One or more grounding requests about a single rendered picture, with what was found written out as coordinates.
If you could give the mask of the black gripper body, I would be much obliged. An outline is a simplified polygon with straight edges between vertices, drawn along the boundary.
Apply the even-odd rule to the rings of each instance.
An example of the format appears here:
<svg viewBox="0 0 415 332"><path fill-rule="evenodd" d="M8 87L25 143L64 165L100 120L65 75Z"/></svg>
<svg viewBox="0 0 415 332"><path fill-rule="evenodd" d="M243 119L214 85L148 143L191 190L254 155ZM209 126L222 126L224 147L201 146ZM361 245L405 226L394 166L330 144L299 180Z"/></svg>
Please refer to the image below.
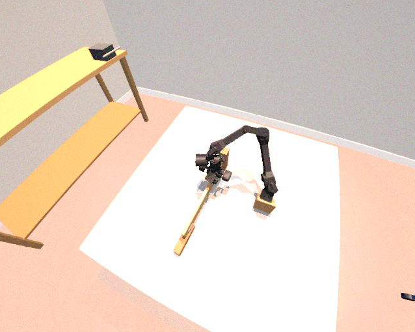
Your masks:
<svg viewBox="0 0 415 332"><path fill-rule="evenodd" d="M221 169L221 166L216 169L208 165L206 165L206 167L199 167L199 171L204 172L205 169L207 169L207 173L209 172L210 169L212 169L212 171L215 173L218 173L220 177L222 176L222 180L224 180L225 182L229 182L231 175L232 175L231 171L225 170L224 172L224 170Z"/></svg>

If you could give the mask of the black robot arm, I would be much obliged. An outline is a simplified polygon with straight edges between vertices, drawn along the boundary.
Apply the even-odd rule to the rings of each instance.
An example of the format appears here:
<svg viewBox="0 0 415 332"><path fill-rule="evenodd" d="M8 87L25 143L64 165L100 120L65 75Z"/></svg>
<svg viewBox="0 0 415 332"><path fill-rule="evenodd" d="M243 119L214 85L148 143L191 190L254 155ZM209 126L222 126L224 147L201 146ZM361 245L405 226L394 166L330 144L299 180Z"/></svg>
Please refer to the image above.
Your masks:
<svg viewBox="0 0 415 332"><path fill-rule="evenodd" d="M240 138L246 133L252 133L256 135L256 138L260 144L261 158L263 163L263 173L261 173L261 180L264 183L264 188L261 191L260 199L272 203L272 199L275 193L278 192L276 186L276 178L271 170L271 160L269 155L269 130L264 127L255 128L244 124L241 128L234 131L230 135L223 139L215 141L210 144L209 150L206 154L196 154L195 165L196 167L206 167L208 162L214 169L220 167L221 161L224 161L223 155L217 155L221 152L228 144ZM219 180L218 173L209 170L205 180L211 184L216 184Z"/></svg>

